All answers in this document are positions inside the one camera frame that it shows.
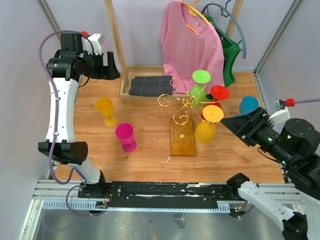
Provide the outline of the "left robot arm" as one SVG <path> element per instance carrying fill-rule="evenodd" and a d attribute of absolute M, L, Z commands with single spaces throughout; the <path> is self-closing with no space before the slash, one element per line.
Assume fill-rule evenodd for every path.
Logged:
<path fill-rule="evenodd" d="M 42 50 L 47 36 L 38 49 L 40 64 L 49 80 L 50 115 L 45 140 L 38 143 L 38 151 L 48 157 L 49 171 L 61 185 L 69 181 L 57 179 L 53 161 L 66 165 L 71 173 L 81 177 L 78 197 L 101 198 L 107 194 L 108 186 L 104 174 L 94 166 L 88 157 L 89 147 L 85 141 L 76 141 L 74 131 L 74 108 L 82 78 L 116 80 L 121 75 L 116 67 L 113 52 L 107 52 L 104 65 L 101 33 L 60 30 L 60 48 L 44 62 Z"/>

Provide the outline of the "magenta wine glass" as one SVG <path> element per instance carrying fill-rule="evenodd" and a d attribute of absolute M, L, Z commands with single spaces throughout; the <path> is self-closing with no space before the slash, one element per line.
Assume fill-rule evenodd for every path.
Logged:
<path fill-rule="evenodd" d="M 132 153 L 137 148 L 134 136 L 134 128 L 130 123 L 121 123 L 115 129 L 115 135 L 122 143 L 122 149 L 126 153 Z"/>

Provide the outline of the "blue wine glass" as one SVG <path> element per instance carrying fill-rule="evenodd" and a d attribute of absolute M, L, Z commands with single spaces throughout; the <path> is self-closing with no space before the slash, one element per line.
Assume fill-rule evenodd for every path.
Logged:
<path fill-rule="evenodd" d="M 236 114 L 236 117 L 247 115 L 259 107 L 259 101 L 254 96 L 245 96 L 239 105 L 239 114 Z"/>

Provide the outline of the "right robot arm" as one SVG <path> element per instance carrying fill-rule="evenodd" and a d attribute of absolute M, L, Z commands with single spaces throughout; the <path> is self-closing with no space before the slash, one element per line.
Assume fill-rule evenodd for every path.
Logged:
<path fill-rule="evenodd" d="M 275 201 L 247 176 L 238 173 L 227 180 L 226 193 L 232 200 L 243 199 L 263 212 L 281 230 L 286 240 L 320 238 L 320 156 L 316 154 L 320 133 L 305 119 L 288 119 L 281 133 L 273 129 L 264 108 L 221 123 L 249 147 L 256 145 L 281 164 L 304 203 L 305 213 Z"/>

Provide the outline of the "yellow wine glass front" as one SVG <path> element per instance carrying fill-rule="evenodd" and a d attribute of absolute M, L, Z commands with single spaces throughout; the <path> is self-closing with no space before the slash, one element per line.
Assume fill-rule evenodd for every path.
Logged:
<path fill-rule="evenodd" d="M 114 115 L 114 106 L 110 98 L 99 98 L 95 103 L 95 108 L 98 113 L 104 117 L 104 124 L 107 127 L 112 127 L 117 124 L 118 118 Z"/>

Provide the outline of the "yellow wine glass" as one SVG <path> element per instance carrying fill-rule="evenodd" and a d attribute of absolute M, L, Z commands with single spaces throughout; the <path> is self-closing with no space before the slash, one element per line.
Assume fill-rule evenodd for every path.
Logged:
<path fill-rule="evenodd" d="M 112 127 L 117 124 L 118 118 L 114 115 L 114 106 L 110 98 L 99 98 L 95 103 L 95 108 L 98 113 L 104 117 L 104 124 L 107 127 Z"/>
<path fill-rule="evenodd" d="M 196 126 L 194 138 L 202 144 L 209 144 L 216 134 L 216 123 L 224 118 L 223 110 L 216 105 L 207 105 L 202 110 L 204 119 Z"/>

